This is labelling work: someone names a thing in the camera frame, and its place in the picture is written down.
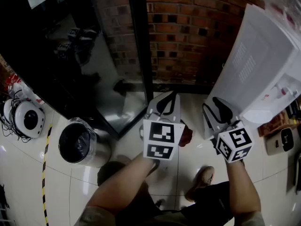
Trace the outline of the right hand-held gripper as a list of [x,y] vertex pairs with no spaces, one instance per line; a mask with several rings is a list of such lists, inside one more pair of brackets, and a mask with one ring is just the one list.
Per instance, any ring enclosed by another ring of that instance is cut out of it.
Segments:
[[239,110],[232,104],[219,97],[213,97],[212,100],[219,110],[219,118],[207,104],[203,103],[203,114],[209,128],[217,131],[223,128],[223,124],[231,124],[214,135],[212,140],[214,149],[227,163],[243,160],[254,145],[250,128],[239,120]]

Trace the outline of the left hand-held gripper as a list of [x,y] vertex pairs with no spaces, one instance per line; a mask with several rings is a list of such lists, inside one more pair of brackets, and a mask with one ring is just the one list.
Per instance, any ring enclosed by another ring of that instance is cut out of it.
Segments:
[[185,125],[181,123],[180,96],[175,91],[153,98],[143,119],[143,157],[170,161],[177,151]]

